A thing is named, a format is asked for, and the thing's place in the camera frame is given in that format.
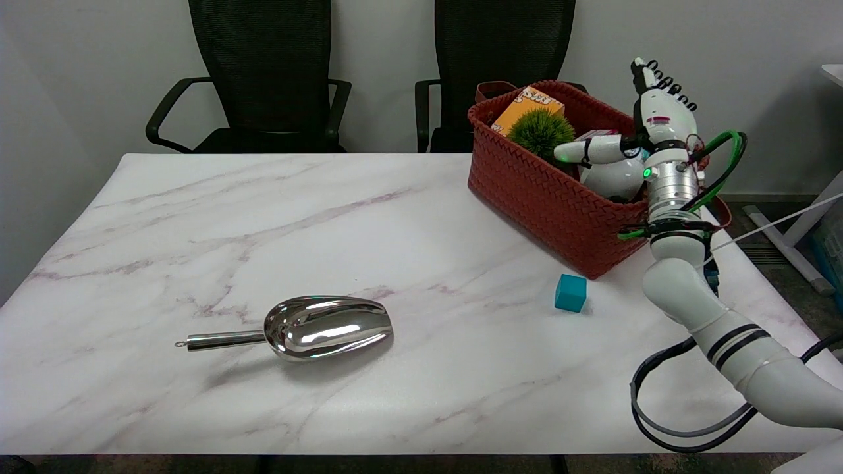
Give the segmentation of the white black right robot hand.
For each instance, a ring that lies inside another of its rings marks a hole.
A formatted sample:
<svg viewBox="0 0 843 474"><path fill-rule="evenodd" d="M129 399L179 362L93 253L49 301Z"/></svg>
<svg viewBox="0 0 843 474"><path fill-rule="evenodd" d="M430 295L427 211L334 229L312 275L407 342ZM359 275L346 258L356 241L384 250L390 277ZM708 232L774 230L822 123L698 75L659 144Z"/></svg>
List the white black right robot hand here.
<svg viewBox="0 0 843 474"><path fill-rule="evenodd" d="M690 161L688 139L697 134L695 104L681 93L680 84L659 71L656 60L636 58L630 72L638 93L632 132L560 144L553 151L557 161L590 168L631 159L635 151L648 152L657 164Z"/></svg>

